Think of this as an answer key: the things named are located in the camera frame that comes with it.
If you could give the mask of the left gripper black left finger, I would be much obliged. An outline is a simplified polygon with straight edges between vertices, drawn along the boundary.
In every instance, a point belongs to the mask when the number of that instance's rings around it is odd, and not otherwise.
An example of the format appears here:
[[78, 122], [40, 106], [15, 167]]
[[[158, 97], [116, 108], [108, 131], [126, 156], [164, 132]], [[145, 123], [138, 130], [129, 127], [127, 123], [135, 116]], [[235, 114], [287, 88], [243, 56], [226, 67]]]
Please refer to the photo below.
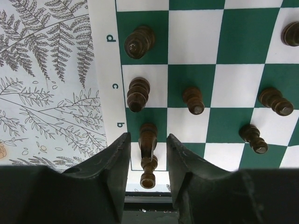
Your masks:
[[110, 146], [63, 172], [69, 201], [66, 215], [74, 224], [119, 224], [131, 153], [131, 135], [123, 133]]

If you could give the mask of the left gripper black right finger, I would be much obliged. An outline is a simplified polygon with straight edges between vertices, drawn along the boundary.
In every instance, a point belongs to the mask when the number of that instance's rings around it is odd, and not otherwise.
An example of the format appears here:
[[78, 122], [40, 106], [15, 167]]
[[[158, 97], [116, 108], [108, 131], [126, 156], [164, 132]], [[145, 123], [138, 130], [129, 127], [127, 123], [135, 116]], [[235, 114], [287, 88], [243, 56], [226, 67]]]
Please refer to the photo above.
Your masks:
[[229, 181], [235, 173], [192, 152], [174, 134], [167, 137], [167, 161], [173, 207], [180, 224], [234, 224]]

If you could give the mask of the dark knight chess piece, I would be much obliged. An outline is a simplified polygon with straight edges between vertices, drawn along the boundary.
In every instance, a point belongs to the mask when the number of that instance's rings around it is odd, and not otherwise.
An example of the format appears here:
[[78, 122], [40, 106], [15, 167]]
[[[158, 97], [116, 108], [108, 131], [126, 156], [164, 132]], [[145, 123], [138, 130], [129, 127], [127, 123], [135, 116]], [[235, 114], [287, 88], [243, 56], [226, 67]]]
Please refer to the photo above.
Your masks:
[[141, 161], [151, 162], [157, 146], [157, 127], [154, 124], [144, 123], [140, 127], [138, 144], [141, 150]]

